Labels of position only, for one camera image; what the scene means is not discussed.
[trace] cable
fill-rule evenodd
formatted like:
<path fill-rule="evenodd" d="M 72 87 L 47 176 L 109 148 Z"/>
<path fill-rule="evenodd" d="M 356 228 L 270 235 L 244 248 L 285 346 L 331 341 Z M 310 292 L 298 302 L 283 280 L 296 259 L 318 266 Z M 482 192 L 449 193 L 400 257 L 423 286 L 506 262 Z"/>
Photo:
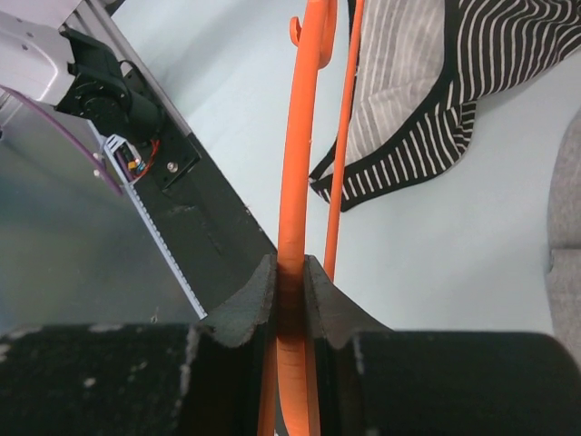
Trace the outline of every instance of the cable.
<path fill-rule="evenodd" d="M 104 166 L 93 157 L 93 154 L 79 141 L 66 127 L 64 127 L 58 120 L 56 120 L 52 115 L 47 113 L 42 107 L 35 104 L 32 100 L 28 97 L 20 94 L 18 91 L 14 89 L 6 88 L 0 86 L 0 88 L 4 89 L 7 93 L 12 95 L 16 100 L 20 101 L 23 105 L 28 107 L 30 110 L 35 112 L 36 114 L 40 115 L 41 118 L 45 119 L 50 125 L 52 125 L 60 134 L 62 134 L 69 142 L 76 148 L 91 164 L 93 167 L 99 172 L 105 183 L 109 185 L 109 187 L 118 195 L 123 195 L 123 190 L 121 187 L 115 182 L 110 174 L 107 173 L 107 170 Z"/>
<path fill-rule="evenodd" d="M 347 73 L 343 85 L 343 100 L 339 121 L 339 134 L 337 135 L 337 147 L 335 149 L 335 172 L 330 188 L 329 221 L 327 224 L 327 242 L 325 243 L 325 273 L 331 281 L 335 279 L 335 263 L 337 262 L 337 245 L 339 242 L 339 219 L 341 212 L 341 197 L 343 195 L 343 174 L 345 173 L 345 154 L 347 152 L 347 135 L 351 118 L 351 104 L 353 102 L 353 87 L 355 85 L 355 72 L 357 71 L 357 56 L 359 53 L 359 40 L 361 36 L 361 23 L 363 22 L 363 7 L 365 1 L 359 0 L 355 5 L 353 30 L 347 61 Z"/>
<path fill-rule="evenodd" d="M 158 150 L 160 149 L 160 140 L 159 139 L 152 139 L 152 155 L 149 156 L 149 161 L 147 162 L 147 165 L 145 166 L 145 168 L 143 168 L 143 171 L 140 172 L 139 174 L 139 178 L 141 179 L 143 176 L 145 176 L 147 174 L 147 172 L 149 171 L 149 169 L 152 167 L 153 165 L 153 160 L 155 159 L 155 155 L 157 154 Z"/>

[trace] light blue surface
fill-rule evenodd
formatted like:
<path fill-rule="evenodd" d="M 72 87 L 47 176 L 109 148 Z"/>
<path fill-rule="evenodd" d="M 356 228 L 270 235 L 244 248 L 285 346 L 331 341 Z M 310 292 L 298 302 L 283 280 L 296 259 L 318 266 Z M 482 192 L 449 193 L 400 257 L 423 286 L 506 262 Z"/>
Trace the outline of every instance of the light blue surface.
<path fill-rule="evenodd" d="M 172 0 L 160 10 L 157 0 L 127 0 L 114 18 L 274 242 L 296 55 L 289 19 L 304 6 Z M 347 22 L 343 7 L 333 60 L 320 74 L 313 166 L 337 129 Z M 483 100 L 457 167 L 343 214 L 337 285 L 393 328 L 552 332 L 547 199 L 581 105 L 580 76 L 576 54 Z M 311 193 L 307 248 L 320 259 L 327 211 Z"/>

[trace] striped fabric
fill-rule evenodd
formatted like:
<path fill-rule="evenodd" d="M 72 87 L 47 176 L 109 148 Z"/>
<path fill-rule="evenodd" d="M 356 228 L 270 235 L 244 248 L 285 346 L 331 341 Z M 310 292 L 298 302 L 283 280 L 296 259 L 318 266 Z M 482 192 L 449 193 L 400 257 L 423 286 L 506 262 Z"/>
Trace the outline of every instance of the striped fabric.
<path fill-rule="evenodd" d="M 479 98 L 579 46 L 581 0 L 367 0 L 341 209 L 449 170 Z M 334 153 L 310 175 L 326 201 Z"/>

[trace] gray cloth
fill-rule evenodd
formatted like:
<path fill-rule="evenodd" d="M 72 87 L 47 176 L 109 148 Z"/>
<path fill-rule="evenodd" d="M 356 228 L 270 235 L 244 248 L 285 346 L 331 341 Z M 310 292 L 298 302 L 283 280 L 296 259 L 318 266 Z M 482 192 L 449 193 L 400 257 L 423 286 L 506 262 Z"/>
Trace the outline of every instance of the gray cloth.
<path fill-rule="evenodd" d="M 556 159 L 548 213 L 547 289 L 556 337 L 581 365 L 581 112 Z"/>
<path fill-rule="evenodd" d="M 523 84 L 581 48 L 580 5 L 367 1 L 341 210 L 456 165 L 472 142 L 482 97 Z M 334 150 L 310 174 L 326 201 Z"/>

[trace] orange curved handle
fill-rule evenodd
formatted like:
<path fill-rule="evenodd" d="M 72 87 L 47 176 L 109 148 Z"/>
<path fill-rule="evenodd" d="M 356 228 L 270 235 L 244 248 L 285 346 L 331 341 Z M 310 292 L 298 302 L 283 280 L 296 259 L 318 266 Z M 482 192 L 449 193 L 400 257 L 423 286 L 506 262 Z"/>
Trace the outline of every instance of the orange curved handle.
<path fill-rule="evenodd" d="M 333 46 L 335 45 L 335 30 L 337 28 L 337 0 L 315 0 L 319 3 L 327 4 L 325 13 L 325 25 L 323 28 L 323 37 L 320 42 L 319 69 L 324 68 L 330 62 L 333 56 Z M 300 43 L 300 21 L 297 16 L 290 19 L 290 40 L 297 47 Z"/>
<path fill-rule="evenodd" d="M 362 9 L 362 5 L 363 2 L 358 0 L 357 8 Z M 360 31 L 361 16 L 359 13 L 359 25 L 354 26 L 354 31 Z M 320 434 L 314 362 L 307 361 L 310 356 L 308 348 L 312 343 L 307 339 L 302 284 L 310 142 L 317 78 L 319 70 L 331 59 L 336 25 L 337 0 L 309 0 L 302 27 L 297 17 L 290 20 L 290 39 L 298 46 L 298 53 L 290 94 L 282 169 L 277 258 L 277 373 L 282 414 L 291 436 Z M 352 94 L 357 51 L 357 47 L 350 49 L 351 67 L 348 68 L 344 94 L 347 93 L 349 82 L 349 94 Z M 342 104 L 348 105 L 349 113 L 350 100 L 344 98 Z M 341 144 L 345 144 L 349 117 L 345 122 L 342 116 L 340 125 L 340 135 L 345 134 Z"/>

